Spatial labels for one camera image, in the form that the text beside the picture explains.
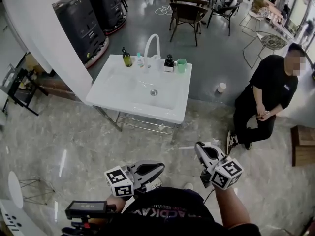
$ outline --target green soap bottle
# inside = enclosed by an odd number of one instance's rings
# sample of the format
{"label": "green soap bottle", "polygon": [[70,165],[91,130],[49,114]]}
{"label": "green soap bottle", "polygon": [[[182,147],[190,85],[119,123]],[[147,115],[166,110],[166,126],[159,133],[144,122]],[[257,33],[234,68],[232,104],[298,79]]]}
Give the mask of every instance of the green soap bottle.
{"label": "green soap bottle", "polygon": [[130,54],[125,50],[124,47],[123,47],[123,59],[124,59],[126,66],[128,66],[128,67],[132,66]]}

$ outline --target black machine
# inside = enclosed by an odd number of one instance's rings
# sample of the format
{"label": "black machine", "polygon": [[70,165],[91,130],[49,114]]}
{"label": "black machine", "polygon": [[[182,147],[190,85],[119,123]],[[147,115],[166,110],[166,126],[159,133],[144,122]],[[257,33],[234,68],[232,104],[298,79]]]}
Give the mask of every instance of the black machine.
{"label": "black machine", "polygon": [[105,34],[115,32],[126,22],[120,0],[90,0],[90,2]]}
{"label": "black machine", "polygon": [[96,224],[89,223],[91,218],[107,218],[114,216],[116,211],[115,205],[108,205],[106,201],[72,201],[65,210],[67,219],[81,219],[80,222],[71,222],[71,227],[62,229],[62,236],[75,235],[96,235],[100,227]]}
{"label": "black machine", "polygon": [[86,63],[105,41],[90,0],[60,0],[53,8],[77,55]]}

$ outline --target black pants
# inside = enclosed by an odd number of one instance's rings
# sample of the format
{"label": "black pants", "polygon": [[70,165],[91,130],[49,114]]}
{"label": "black pants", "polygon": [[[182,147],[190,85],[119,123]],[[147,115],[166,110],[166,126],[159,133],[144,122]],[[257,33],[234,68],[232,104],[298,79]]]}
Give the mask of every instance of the black pants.
{"label": "black pants", "polygon": [[271,116],[266,121],[257,119],[258,128],[247,129],[247,122],[257,114],[253,93],[251,95],[248,92],[243,92],[236,99],[235,107],[234,127],[237,140],[240,144],[265,140],[271,136],[276,116]]}

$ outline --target gray floor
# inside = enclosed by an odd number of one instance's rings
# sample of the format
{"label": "gray floor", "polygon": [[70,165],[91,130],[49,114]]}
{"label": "gray floor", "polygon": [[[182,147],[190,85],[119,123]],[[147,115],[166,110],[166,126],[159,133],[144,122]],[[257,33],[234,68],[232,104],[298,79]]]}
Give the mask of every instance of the gray floor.
{"label": "gray floor", "polygon": [[[199,174],[201,165],[193,151],[198,140],[210,141],[222,149],[226,133],[232,128],[233,108],[217,103],[189,99],[185,121],[175,144],[171,138],[124,126],[120,133],[92,107],[58,98],[41,97],[35,105],[36,117],[13,103],[8,106],[8,123],[0,140],[0,198],[9,196],[9,171],[19,178],[43,178],[57,193],[48,206],[25,203],[24,210],[48,235],[60,235],[69,226],[64,210],[72,200],[104,200],[110,194],[104,171],[137,160],[158,160],[165,164],[160,176],[165,186],[181,188],[192,182],[205,198]],[[274,133],[267,141],[253,144],[251,151],[237,146],[232,157],[245,172],[236,184],[237,195],[249,210],[263,236],[278,235],[285,228],[298,235],[310,218],[315,200],[315,165],[291,167],[290,123],[277,118]],[[67,150],[59,177],[63,151]],[[54,221],[54,202],[59,205]],[[214,195],[206,206],[220,223]]]}
{"label": "gray floor", "polygon": [[[244,1],[236,16],[231,20],[231,36],[228,36],[228,21],[222,17],[214,16],[209,28],[201,26],[201,35],[198,35],[198,47],[195,46],[193,28],[187,24],[178,26],[173,41],[170,43],[171,31],[169,23],[171,15],[157,15],[155,11],[164,5],[169,5],[167,0],[126,0],[128,14],[126,25],[113,35],[109,36],[109,48],[101,60],[89,69],[95,79],[103,64],[110,54],[121,54],[125,47],[131,55],[140,52],[144,55],[145,45],[149,37],[156,33],[160,38],[161,57],[166,58],[172,54],[174,59],[184,58],[193,64],[191,74],[189,98],[208,102],[223,102],[233,105],[235,98],[245,88],[252,75],[246,64],[242,49],[252,41],[252,38],[242,33],[239,26],[251,5]],[[207,21],[210,10],[205,16]],[[254,20],[249,24],[254,27]],[[261,30],[275,32],[266,22],[262,22]],[[248,57],[257,57],[261,45],[251,45]],[[149,56],[157,53],[156,44],[153,43]],[[266,50],[262,56],[271,54]],[[227,84],[224,95],[216,95],[215,91],[220,82]]]}

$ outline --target hand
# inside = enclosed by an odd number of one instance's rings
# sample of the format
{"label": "hand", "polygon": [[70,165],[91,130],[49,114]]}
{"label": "hand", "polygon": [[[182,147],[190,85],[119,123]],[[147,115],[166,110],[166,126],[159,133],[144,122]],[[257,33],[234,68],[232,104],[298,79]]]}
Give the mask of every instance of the hand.
{"label": "hand", "polygon": [[259,118],[260,121],[266,121],[270,117],[270,112],[266,113],[262,117]]}
{"label": "hand", "polygon": [[257,114],[260,117],[262,117],[265,114],[265,112],[266,112],[266,109],[265,109],[264,104],[261,103],[261,104],[257,105]]}

